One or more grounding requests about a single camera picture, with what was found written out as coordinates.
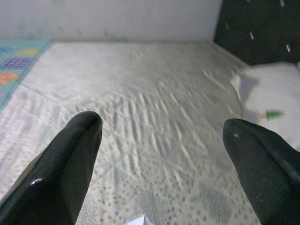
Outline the black tufted headboard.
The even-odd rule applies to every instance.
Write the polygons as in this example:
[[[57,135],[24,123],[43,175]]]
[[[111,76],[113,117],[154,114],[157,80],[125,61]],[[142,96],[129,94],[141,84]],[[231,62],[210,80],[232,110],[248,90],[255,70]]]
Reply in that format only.
[[[300,62],[300,0],[223,0],[214,42],[249,65]]]

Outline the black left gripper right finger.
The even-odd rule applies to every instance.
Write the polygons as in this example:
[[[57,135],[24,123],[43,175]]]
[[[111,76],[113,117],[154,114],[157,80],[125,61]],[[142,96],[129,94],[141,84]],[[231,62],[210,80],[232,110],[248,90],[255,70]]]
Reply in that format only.
[[[241,119],[224,122],[223,143],[261,225],[300,225],[300,152]]]

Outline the white quilted mattress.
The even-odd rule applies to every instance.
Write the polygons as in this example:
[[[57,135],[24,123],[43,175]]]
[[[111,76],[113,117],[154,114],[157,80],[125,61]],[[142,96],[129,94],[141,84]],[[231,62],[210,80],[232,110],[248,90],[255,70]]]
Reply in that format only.
[[[0,199],[66,123],[103,120],[76,225],[261,225],[223,145],[245,64],[200,44],[55,43],[0,110]]]

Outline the white pillow with green print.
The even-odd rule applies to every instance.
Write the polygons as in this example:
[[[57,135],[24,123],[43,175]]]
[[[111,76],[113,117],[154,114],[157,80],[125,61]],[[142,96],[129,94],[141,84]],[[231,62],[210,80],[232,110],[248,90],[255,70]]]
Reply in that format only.
[[[291,63],[256,65],[239,71],[231,84],[243,119],[279,134],[300,152],[300,68]]]

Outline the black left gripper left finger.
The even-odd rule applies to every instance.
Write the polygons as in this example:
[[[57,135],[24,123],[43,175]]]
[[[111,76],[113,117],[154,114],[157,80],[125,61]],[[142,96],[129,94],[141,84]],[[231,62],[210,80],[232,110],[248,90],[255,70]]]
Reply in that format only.
[[[75,225],[93,174],[103,121],[75,115],[0,200],[0,225]]]

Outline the teal blanket with colourful shapes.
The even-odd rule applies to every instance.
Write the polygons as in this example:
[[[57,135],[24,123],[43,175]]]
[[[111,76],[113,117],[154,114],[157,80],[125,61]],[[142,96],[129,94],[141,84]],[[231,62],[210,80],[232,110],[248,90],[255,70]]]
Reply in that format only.
[[[51,44],[50,39],[0,39],[0,110]]]

